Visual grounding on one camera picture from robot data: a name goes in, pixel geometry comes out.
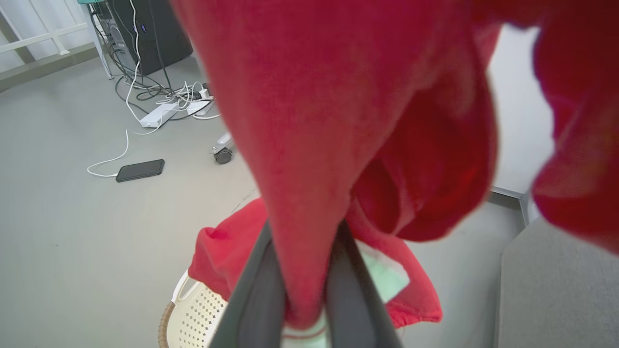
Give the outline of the white plastic laundry basket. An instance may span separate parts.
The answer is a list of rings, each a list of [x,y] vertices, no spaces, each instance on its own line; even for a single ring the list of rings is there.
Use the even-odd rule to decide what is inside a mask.
[[[208,348],[227,302],[188,270],[180,277],[159,324],[159,348]]]

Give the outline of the grey fabric sofa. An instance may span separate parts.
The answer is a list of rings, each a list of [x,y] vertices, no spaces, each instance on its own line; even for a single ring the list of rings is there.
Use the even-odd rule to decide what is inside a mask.
[[[502,254],[494,348],[619,348],[619,256],[531,222]]]

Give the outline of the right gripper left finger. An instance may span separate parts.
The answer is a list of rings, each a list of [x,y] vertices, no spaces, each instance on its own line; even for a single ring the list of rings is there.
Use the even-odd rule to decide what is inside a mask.
[[[208,348],[280,348],[286,300],[266,221]]]

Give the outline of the grey metal table leg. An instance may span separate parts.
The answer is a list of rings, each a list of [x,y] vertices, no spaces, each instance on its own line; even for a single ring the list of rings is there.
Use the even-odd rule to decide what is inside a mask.
[[[110,66],[108,66],[108,62],[106,59],[106,54],[104,52],[104,44],[105,44],[105,36],[102,34],[98,24],[99,20],[97,19],[97,5],[99,5],[104,0],[76,0],[77,4],[79,4],[82,13],[86,17],[87,30],[88,33],[93,37],[93,42],[95,44],[95,48],[97,53],[99,54],[100,61],[102,62],[102,66],[107,75],[108,80],[113,80],[114,76],[111,73]]]

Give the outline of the white power strip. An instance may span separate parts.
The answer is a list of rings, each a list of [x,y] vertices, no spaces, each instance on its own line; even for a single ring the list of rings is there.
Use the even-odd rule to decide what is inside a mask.
[[[193,101],[184,106],[179,106],[178,102],[162,103],[157,106],[155,110],[142,117],[139,123],[142,128],[158,128],[167,121],[172,120],[177,113],[181,112],[185,112],[186,114],[180,116],[179,119],[183,119],[183,117],[186,116],[196,116],[199,119],[204,119],[203,116],[212,108],[213,104],[213,101]]]

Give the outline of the white metal railing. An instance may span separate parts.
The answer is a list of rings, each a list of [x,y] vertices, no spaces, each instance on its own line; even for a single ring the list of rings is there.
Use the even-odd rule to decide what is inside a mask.
[[[60,41],[60,38],[64,35],[82,31],[84,29],[88,29],[88,26],[91,24],[89,18],[87,18],[86,20],[84,19],[79,20],[77,16],[75,16],[71,12],[71,7],[68,6],[68,3],[65,0],[63,0],[64,6],[67,7],[75,24],[70,27],[62,27],[60,29],[54,29],[51,27],[52,22],[49,19],[49,16],[46,13],[46,10],[44,8],[44,0],[27,0],[27,2],[29,3],[29,5],[31,5],[38,20],[40,20],[42,26],[44,27],[45,33],[41,35],[37,35],[35,37],[22,38],[20,33],[18,33],[18,30],[16,29],[14,23],[9,19],[5,9],[2,6],[0,6],[0,15],[6,20],[8,26],[10,27],[10,29],[14,31],[17,37],[17,40],[15,42],[10,42],[10,43],[0,46],[0,54],[6,53],[9,51],[17,51],[18,49],[21,49],[21,48],[27,48],[27,46],[31,44],[38,44],[40,42],[51,40],[53,44],[55,45],[56,49],[58,50],[59,56],[68,55],[70,51],[66,49],[62,41]]]

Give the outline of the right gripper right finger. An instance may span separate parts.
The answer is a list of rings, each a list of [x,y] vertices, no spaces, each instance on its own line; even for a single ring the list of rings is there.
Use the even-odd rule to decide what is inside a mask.
[[[403,348],[345,220],[331,247],[325,308],[331,348]]]

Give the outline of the red and white garment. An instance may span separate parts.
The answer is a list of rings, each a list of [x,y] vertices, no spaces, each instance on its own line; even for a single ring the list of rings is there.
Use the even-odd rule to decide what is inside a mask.
[[[481,203],[497,161],[486,69],[539,28],[555,149],[548,222],[619,255],[619,0],[171,0],[260,189],[288,294],[314,324],[336,229],[414,242]]]

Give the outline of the black smartphone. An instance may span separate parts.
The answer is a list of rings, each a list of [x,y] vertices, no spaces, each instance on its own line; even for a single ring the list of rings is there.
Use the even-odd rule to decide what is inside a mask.
[[[118,183],[124,181],[139,180],[142,178],[160,175],[163,172],[165,162],[163,159],[144,161],[121,167],[115,181]]]

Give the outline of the black computer tower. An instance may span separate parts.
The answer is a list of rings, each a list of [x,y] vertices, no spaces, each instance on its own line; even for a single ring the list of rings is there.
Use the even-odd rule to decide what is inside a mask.
[[[169,0],[105,0],[97,11],[111,54],[127,73],[149,75],[189,57],[192,44]]]

